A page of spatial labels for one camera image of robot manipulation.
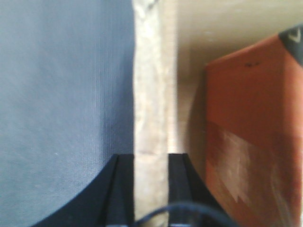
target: wooden plank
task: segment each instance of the wooden plank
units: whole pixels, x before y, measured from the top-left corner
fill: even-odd
[[[175,0],[133,0],[135,219],[168,202],[168,152],[176,150]],[[167,226],[167,215],[148,225]]]

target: beige wall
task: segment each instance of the beige wall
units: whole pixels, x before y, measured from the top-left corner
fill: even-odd
[[[303,22],[303,0],[179,0],[178,3],[178,148],[190,154],[203,176],[204,66]],[[195,105],[191,113],[194,95],[198,95],[201,104]],[[192,124],[188,130],[190,115]]]

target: light beige surface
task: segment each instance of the light beige surface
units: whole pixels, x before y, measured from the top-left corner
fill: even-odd
[[[303,0],[179,0],[178,4],[178,148],[190,154],[203,176],[204,66],[303,22]],[[198,84],[201,89],[196,94]],[[191,112],[195,95],[201,106],[195,104]]]
[[[168,203],[168,152],[176,150],[176,2],[133,0],[134,206],[140,219]],[[145,226],[165,227],[168,215]]]

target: gray fabric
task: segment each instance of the gray fabric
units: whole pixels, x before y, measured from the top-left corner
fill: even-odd
[[[131,0],[0,0],[0,227],[59,209],[133,151]]]

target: wire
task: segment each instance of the wire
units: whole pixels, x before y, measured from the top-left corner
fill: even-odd
[[[238,225],[234,221],[232,221],[227,215],[225,215],[209,206],[198,204],[198,203],[191,203],[191,202],[177,202],[177,203],[172,203],[168,206],[156,209],[155,211],[147,214],[140,220],[134,222],[132,227],[139,227],[143,223],[149,221],[151,218],[153,218],[161,213],[172,212],[172,211],[176,211],[176,210],[198,213],[198,214],[200,214],[201,217],[209,216],[212,219],[214,219],[215,221],[217,221],[218,224],[220,224],[224,227],[238,227]]]

